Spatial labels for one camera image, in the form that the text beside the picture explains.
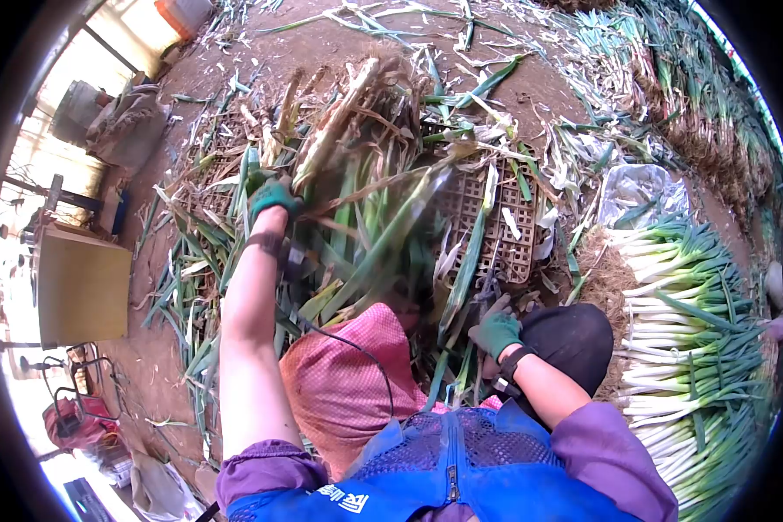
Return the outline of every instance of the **plastic bag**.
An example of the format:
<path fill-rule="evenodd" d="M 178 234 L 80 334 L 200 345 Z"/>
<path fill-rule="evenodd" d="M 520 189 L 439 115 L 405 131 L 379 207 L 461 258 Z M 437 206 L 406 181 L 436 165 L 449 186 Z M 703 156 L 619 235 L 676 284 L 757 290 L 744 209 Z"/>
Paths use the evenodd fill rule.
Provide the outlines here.
<path fill-rule="evenodd" d="M 131 486 L 134 507 L 149 522 L 197 520 L 205 508 L 192 495 L 177 469 L 163 464 L 141 451 L 133 451 Z"/>
<path fill-rule="evenodd" d="M 620 164 L 609 169 L 600 187 L 598 223 L 613 228 L 627 211 L 655 201 L 646 212 L 624 224 L 624 228 L 642 228 L 658 220 L 661 214 L 689 212 L 685 182 L 673 183 L 669 173 L 656 164 Z"/>

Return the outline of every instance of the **orange container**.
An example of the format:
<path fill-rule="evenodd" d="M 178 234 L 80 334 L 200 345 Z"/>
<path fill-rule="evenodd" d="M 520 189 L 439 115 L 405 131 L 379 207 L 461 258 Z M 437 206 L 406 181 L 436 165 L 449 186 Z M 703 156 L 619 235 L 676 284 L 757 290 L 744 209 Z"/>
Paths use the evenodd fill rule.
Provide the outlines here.
<path fill-rule="evenodd" d="M 183 40 L 197 36 L 200 26 L 212 13 L 209 0 L 156 0 L 154 6 Z"/>

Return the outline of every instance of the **zipper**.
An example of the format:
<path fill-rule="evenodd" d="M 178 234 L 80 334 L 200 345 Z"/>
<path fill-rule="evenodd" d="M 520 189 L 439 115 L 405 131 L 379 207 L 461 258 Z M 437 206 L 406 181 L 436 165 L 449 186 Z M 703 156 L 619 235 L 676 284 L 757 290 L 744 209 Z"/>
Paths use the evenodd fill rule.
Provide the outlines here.
<path fill-rule="evenodd" d="M 454 418 L 448 419 L 450 423 L 454 421 Z M 449 495 L 447 495 L 447 500 L 450 502 L 454 502 L 458 500 L 458 497 L 461 496 L 461 492 L 458 491 L 458 465 L 456 465 L 456 448 L 458 446 L 456 437 L 455 437 L 456 429 L 455 426 L 449 426 L 448 428 L 448 438 L 449 438 L 449 448 L 448 448 L 448 458 L 447 458 L 447 478 L 449 479 Z"/>
<path fill-rule="evenodd" d="M 454 502 L 460 496 L 458 492 L 458 471 L 455 465 L 447 467 L 447 475 L 449 476 L 449 496 L 447 496 L 447 500 Z"/>

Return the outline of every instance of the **black pants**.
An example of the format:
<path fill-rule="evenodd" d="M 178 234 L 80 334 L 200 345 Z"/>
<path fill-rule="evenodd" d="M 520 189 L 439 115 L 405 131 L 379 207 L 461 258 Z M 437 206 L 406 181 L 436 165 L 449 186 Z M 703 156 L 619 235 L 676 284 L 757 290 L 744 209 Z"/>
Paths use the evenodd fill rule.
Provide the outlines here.
<path fill-rule="evenodd" d="M 586 303 L 532 311 L 522 318 L 519 338 L 525 346 L 536 348 L 540 358 L 571 377 L 590 397 L 606 376 L 615 344 L 606 315 Z M 498 395 L 502 401 L 508 398 L 503 393 Z M 527 400 L 522 398 L 519 405 L 545 426 Z"/>

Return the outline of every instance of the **blue mesh vest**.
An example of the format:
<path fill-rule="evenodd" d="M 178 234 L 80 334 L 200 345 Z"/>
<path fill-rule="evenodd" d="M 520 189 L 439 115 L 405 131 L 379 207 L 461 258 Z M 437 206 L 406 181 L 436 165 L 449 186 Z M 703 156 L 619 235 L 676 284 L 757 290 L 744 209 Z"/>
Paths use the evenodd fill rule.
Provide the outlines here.
<path fill-rule="evenodd" d="M 242 497 L 227 515 L 230 522 L 404 521 L 450 502 L 469 505 L 482 522 L 637 520 L 566 475 L 549 434 L 512 400 L 499 412 L 464 408 L 392 421 L 342 482 Z"/>

